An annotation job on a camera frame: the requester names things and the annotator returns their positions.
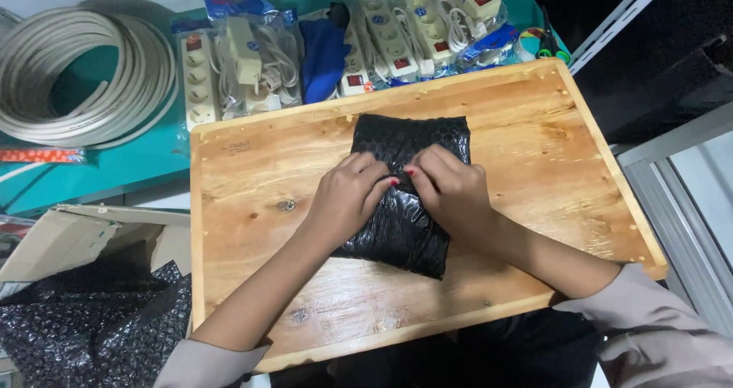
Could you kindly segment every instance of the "cable coil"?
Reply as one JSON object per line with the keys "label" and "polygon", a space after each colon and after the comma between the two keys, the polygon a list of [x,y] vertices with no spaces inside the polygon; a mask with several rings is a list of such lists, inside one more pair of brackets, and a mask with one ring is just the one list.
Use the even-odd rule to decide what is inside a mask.
{"label": "cable coil", "polygon": [[[98,46],[119,49],[112,80],[60,117],[49,101],[51,87],[71,62]],[[178,95],[168,40],[132,16],[46,10],[8,32],[0,49],[0,130],[19,140],[62,148],[121,145],[160,121]]]}

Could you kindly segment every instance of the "wood grain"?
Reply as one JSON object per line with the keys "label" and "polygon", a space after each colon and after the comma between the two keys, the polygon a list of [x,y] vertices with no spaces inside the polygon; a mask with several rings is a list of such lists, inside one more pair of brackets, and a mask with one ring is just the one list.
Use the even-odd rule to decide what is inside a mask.
{"label": "wood grain", "polygon": [[[466,116],[492,205],[602,258],[666,261],[565,65],[556,59],[197,126],[191,132],[194,326],[262,266],[349,153],[358,115]],[[259,372],[547,306],[524,272],[452,243],[445,279],[332,258],[285,309]]]}

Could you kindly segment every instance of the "teal surface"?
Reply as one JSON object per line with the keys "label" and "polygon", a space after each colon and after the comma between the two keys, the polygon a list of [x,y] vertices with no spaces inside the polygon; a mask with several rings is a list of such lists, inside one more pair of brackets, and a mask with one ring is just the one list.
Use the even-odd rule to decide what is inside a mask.
{"label": "teal surface", "polygon": [[[327,8],[330,2],[350,0],[270,0],[277,8],[297,8],[299,14]],[[534,0],[503,0],[509,20],[519,29],[541,26],[542,11]],[[203,18],[203,9],[180,13],[176,18]],[[160,27],[164,32],[167,27]],[[65,86],[57,84],[53,103],[62,112],[84,100],[102,79],[114,73],[116,50],[100,48],[87,52],[65,73]],[[85,200],[132,192],[153,184],[188,175],[188,141],[178,139],[182,96],[163,119],[140,138],[115,148],[92,152],[88,165],[45,165],[0,183],[0,209],[8,214],[41,213],[56,203]],[[0,165],[0,175],[20,167]]]}

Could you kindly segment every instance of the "bubble wrap package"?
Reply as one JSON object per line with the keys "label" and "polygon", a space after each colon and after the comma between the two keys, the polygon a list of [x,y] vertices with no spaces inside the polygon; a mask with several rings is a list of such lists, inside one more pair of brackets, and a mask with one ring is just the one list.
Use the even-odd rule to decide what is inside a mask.
{"label": "bubble wrap package", "polygon": [[415,121],[362,114],[351,151],[373,153],[400,184],[387,191],[370,220],[331,256],[384,262],[442,280],[450,236],[427,214],[402,167],[434,143],[470,164],[470,136],[465,117]]}
{"label": "bubble wrap package", "polygon": [[26,387],[149,387],[190,313],[175,262],[151,274],[100,257],[0,300],[0,343]]}

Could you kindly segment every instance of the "hand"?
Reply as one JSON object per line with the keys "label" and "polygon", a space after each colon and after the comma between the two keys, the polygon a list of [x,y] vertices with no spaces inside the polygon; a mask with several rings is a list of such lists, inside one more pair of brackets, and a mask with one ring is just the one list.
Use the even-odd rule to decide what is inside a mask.
{"label": "hand", "polygon": [[322,241],[328,252],[341,246],[367,223],[389,187],[399,183],[371,153],[352,153],[321,178],[311,209],[298,227]]}
{"label": "hand", "polygon": [[454,239],[477,244],[498,215],[489,202],[484,168],[463,164],[440,145],[421,150],[404,170],[425,209]]}

